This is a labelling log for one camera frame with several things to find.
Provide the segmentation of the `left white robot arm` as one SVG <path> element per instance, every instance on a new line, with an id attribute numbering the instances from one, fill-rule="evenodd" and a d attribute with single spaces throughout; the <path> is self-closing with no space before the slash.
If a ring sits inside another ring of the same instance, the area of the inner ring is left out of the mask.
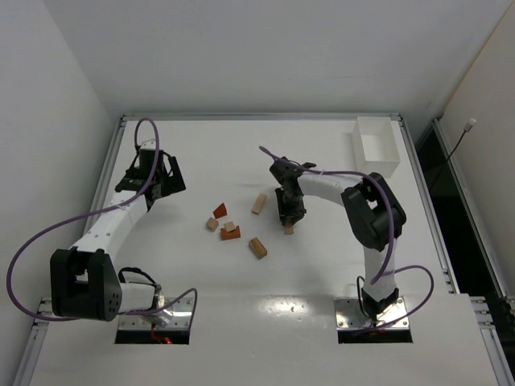
<path id="1" fill-rule="evenodd" d="M 127 282 L 113 263 L 154 203 L 185 189 L 176 158 L 157 150 L 154 139 L 143 142 L 105 212 L 71 248 L 58 249 L 51 256 L 53 314 L 109 322 L 118 314 L 154 309 L 159 285 Z"/>

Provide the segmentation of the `white plastic box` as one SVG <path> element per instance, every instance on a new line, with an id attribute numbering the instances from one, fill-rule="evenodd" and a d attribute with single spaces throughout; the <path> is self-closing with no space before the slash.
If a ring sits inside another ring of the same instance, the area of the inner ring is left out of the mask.
<path id="1" fill-rule="evenodd" d="M 351 139 L 357 171 L 393 176 L 401 160 L 389 117 L 358 117 Z"/>

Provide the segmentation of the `light long wood block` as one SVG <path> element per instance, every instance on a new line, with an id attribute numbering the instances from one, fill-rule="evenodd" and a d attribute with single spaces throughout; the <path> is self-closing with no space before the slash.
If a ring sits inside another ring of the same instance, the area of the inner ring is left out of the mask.
<path id="1" fill-rule="evenodd" d="M 267 199 L 267 194 L 259 193 L 256 200 L 254 201 L 251 212 L 255 215 L 259 215 L 264 207 L 266 199 Z"/>
<path id="2" fill-rule="evenodd" d="M 284 226 L 284 233 L 286 235 L 293 235 L 294 234 L 294 226 L 291 224 L 286 224 Z"/>

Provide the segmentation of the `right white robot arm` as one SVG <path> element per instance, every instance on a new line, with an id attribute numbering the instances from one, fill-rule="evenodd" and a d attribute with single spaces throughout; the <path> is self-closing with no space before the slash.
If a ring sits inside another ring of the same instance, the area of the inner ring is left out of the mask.
<path id="1" fill-rule="evenodd" d="M 376 321 L 398 299 L 394 278 L 395 248 L 406 213 L 382 175 L 361 172 L 322 172 L 313 163 L 296 164 L 273 157 L 270 173 L 282 226 L 291 228 L 307 213 L 303 198 L 314 196 L 344 208 L 352 234 L 364 249 L 365 279 L 360 292 L 366 316 Z"/>

